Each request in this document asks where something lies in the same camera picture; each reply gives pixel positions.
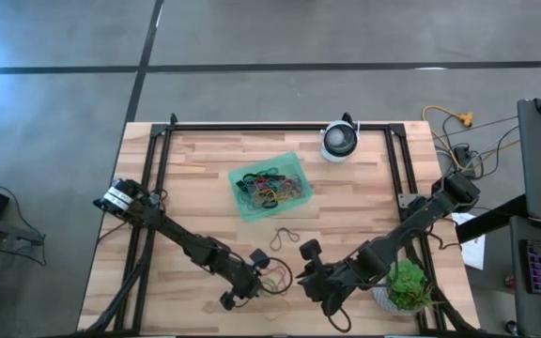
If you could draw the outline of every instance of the translucent green tray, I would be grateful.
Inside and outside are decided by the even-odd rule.
[[[313,194],[293,152],[233,170],[229,182],[241,218],[248,222],[303,204]]]

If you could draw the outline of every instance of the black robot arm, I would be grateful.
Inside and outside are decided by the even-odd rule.
[[[298,278],[306,296],[321,302],[326,316],[334,315],[356,289],[373,287],[388,272],[404,244],[421,235],[437,219],[453,211],[470,209],[477,201],[479,190],[459,172],[443,177],[432,187],[426,199],[417,197],[408,205],[408,217],[387,236],[365,241],[344,260],[323,264],[320,245],[313,239],[300,247],[301,256],[309,260]]]
[[[93,202],[96,207],[111,213],[122,221],[146,228],[153,228],[178,244],[191,261],[211,274],[225,278],[233,287],[221,296],[226,310],[235,306],[234,297],[251,299],[261,288],[260,269],[270,260],[261,250],[255,250],[248,265],[231,252],[221,241],[191,233],[166,216],[160,196],[145,190],[134,180],[117,180],[108,192]]]

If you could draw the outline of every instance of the yellow plug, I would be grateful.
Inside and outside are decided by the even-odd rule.
[[[470,128],[473,125],[473,113],[458,114],[458,119],[465,127]]]

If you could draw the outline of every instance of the wooden tabletop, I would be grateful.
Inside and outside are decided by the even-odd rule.
[[[431,184],[441,176],[429,126],[425,122],[404,124],[417,185],[420,193],[428,196]],[[115,177],[140,181],[150,126],[150,123],[127,126]],[[161,148],[159,142],[151,187]],[[406,179],[397,142],[395,148],[400,176]],[[167,215],[192,232],[217,238],[244,257],[260,248],[268,255],[282,258],[294,274],[303,270],[304,261],[298,248],[308,239],[318,239],[323,261],[341,260],[366,239],[383,236],[398,224],[385,139],[382,132],[361,131],[356,150],[339,164],[323,160],[319,149],[318,131],[175,131],[164,181],[168,191]],[[298,154],[314,196],[306,204],[271,218],[254,223],[243,221],[229,185],[228,172],[288,151]],[[106,216],[101,232],[118,223]],[[283,248],[275,253],[269,244],[280,227],[298,233],[301,241],[292,243],[284,237]],[[130,233],[126,226],[98,246],[79,329],[92,324],[117,292]],[[451,223],[436,223],[434,233],[446,243],[457,241]],[[449,247],[440,251],[435,240],[429,242],[440,288],[463,317],[478,327],[459,249]],[[130,301],[134,301],[136,287],[134,289]],[[227,312],[219,303],[219,297],[229,289],[230,284],[223,278],[208,275],[192,264],[177,244],[158,234],[141,333],[338,334],[323,316],[319,304],[306,298],[303,289],[295,283],[283,297],[253,299],[243,308]],[[344,308],[352,319],[349,334],[418,332],[413,317],[384,312],[368,291],[355,291]],[[129,310],[128,325],[131,319]],[[335,321],[345,326],[340,314],[335,315]]]

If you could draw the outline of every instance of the gray floor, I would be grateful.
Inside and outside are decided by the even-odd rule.
[[[136,66],[153,7],[154,0],[2,0],[0,67]],[[541,0],[166,0],[150,64],[539,60]],[[0,184],[47,234],[49,263],[7,258],[0,337],[74,330],[101,219],[90,201],[111,178],[134,79],[0,75]],[[348,111],[416,120],[438,104],[474,112],[481,125],[515,115],[518,99],[534,97],[541,97],[541,69],[160,73],[146,77],[135,119],[326,120]],[[431,114],[434,129],[444,118]],[[482,149],[515,125],[452,141]],[[482,207],[523,192],[520,165],[518,146],[502,153],[499,171],[477,183]],[[509,261],[503,229],[487,237],[486,270],[468,271],[490,331],[515,317],[502,286]]]

